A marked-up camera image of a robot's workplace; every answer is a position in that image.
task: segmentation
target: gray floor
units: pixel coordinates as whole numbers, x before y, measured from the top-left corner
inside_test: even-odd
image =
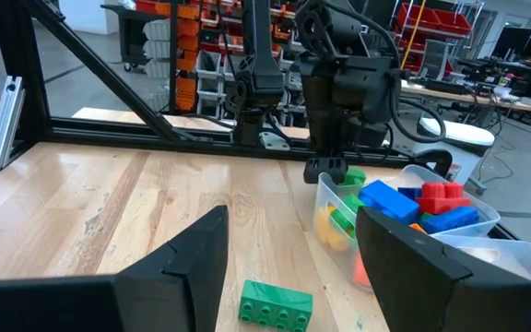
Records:
[[[46,29],[37,25],[36,34],[45,78],[75,70],[46,85],[52,115],[69,117],[86,106],[127,111],[125,105],[88,69],[82,68],[80,61]],[[79,35],[106,62],[120,61],[117,35]],[[111,67],[144,99],[161,83],[149,80],[143,74],[125,73],[122,65]],[[5,74],[0,54],[0,94]],[[482,198],[498,210],[527,213],[523,218],[503,218],[503,223],[531,241],[531,127],[510,121],[503,128],[501,137],[484,162],[483,180],[509,173],[495,157],[505,161],[513,170],[514,176],[490,182],[489,190]]]

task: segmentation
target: blue lego brick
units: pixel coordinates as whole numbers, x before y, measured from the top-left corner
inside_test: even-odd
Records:
[[[377,180],[360,190],[358,198],[369,208],[380,210],[385,215],[407,225],[415,222],[419,204],[395,189]]]
[[[305,332],[312,314],[311,294],[245,280],[239,308],[239,319],[243,322]]]
[[[398,192],[411,200],[421,197],[421,188],[398,188]]]
[[[428,234],[453,230],[478,222],[478,211],[474,207],[458,207],[441,215],[423,219],[421,228]]]

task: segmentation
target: desk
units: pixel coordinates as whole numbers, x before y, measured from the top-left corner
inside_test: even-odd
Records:
[[[237,320],[246,279],[312,293],[311,332],[359,331],[360,316],[365,331],[387,331],[375,297],[349,283],[311,231],[316,186],[303,182],[303,167],[39,143],[0,172],[0,279],[118,272],[226,204],[229,265],[217,331],[261,330]],[[365,171],[369,181],[399,172]]]
[[[433,97],[437,99],[443,99],[448,101],[460,101],[460,102],[467,102],[467,103],[474,103],[475,100],[471,95],[457,95],[453,93],[447,93],[447,92],[440,92],[440,91],[434,91],[430,89],[425,89],[421,85],[418,84],[408,84],[405,80],[402,82],[402,89],[403,92],[407,93],[414,93],[421,96],[426,97]],[[481,106],[489,106],[492,105],[489,101],[489,98],[485,97],[477,97],[478,104]],[[497,100],[499,105],[504,108],[512,108],[515,111],[529,111],[531,112],[531,106],[526,105],[521,102],[517,102],[515,104],[511,104],[508,102],[501,102],[500,100]]]

